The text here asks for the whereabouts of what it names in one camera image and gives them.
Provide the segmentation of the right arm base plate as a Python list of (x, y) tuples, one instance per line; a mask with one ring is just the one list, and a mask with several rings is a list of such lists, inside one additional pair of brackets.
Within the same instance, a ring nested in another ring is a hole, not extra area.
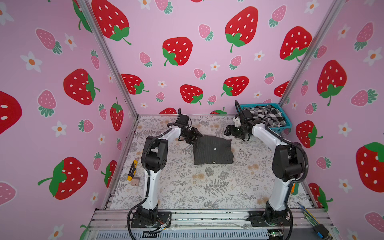
[(249, 211), (246, 221), (251, 222), (253, 227), (289, 227), (291, 223), (286, 210)]

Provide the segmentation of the dark grey pinstriped shirt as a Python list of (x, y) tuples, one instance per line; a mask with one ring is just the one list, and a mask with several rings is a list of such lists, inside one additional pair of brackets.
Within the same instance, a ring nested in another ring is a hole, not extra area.
[(226, 165), (234, 162), (232, 140), (215, 136), (198, 137), (193, 143), (195, 165)]

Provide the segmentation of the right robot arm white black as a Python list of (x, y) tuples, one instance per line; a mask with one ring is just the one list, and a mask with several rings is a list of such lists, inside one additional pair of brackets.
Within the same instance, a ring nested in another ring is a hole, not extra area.
[(268, 225), (275, 225), (288, 215), (288, 200), (295, 183), (305, 179), (308, 173), (308, 157), (300, 144), (292, 143), (276, 134), (267, 125), (246, 124), (236, 127), (229, 125), (224, 131), (226, 136), (246, 140), (246, 131), (262, 140), (273, 153), (272, 171), (275, 175), (273, 192), (266, 203), (262, 215)]

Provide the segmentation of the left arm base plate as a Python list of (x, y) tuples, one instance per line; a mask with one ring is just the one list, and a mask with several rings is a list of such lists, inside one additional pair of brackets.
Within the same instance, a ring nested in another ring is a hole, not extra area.
[(161, 226), (167, 228), (171, 226), (172, 212), (160, 211), (149, 216), (134, 213), (130, 222), (131, 228), (159, 228)]

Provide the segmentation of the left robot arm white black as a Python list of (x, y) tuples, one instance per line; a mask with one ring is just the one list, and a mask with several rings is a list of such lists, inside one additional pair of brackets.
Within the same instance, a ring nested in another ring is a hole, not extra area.
[(202, 134), (194, 127), (173, 125), (158, 136), (147, 137), (141, 157), (145, 171), (145, 189), (144, 201), (137, 208), (139, 217), (151, 222), (157, 220), (158, 185), (161, 171), (168, 160), (169, 142), (183, 138), (188, 144), (193, 144), (201, 136)]

